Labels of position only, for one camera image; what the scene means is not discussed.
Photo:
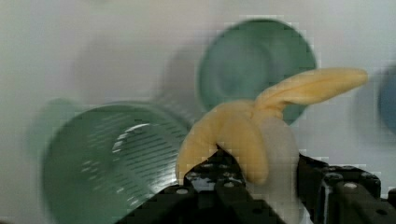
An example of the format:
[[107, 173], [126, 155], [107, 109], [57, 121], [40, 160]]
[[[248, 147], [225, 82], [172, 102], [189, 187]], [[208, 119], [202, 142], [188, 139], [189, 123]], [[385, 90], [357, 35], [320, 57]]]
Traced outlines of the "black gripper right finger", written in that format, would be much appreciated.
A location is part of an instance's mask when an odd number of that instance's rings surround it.
[[369, 172], [300, 155], [297, 195], [313, 224], [395, 224], [395, 191], [381, 197], [381, 181]]

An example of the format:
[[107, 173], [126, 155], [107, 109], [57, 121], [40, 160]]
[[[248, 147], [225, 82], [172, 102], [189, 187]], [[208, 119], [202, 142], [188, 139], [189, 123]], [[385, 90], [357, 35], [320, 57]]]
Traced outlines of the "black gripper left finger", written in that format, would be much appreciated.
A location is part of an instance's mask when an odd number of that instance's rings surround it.
[[286, 224], [264, 200], [254, 199], [236, 159], [218, 148], [115, 224]]

